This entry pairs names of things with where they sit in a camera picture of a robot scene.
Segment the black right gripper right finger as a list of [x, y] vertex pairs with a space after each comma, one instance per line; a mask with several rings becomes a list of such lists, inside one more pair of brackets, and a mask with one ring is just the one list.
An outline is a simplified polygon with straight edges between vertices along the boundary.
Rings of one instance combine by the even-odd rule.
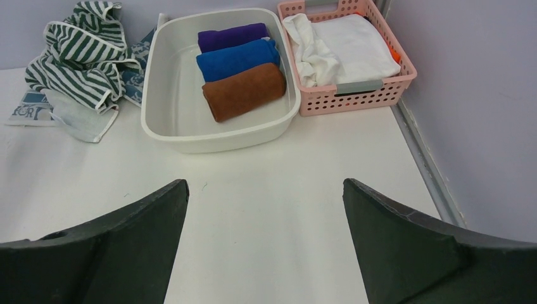
[[481, 234], [355, 179], [343, 203], [369, 303], [535, 303], [536, 244]]

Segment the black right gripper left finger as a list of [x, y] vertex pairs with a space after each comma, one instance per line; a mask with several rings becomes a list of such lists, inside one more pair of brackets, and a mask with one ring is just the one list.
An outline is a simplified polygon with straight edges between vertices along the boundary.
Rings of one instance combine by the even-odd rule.
[[1, 245], [2, 303], [163, 303], [186, 218], [175, 180], [80, 225]]

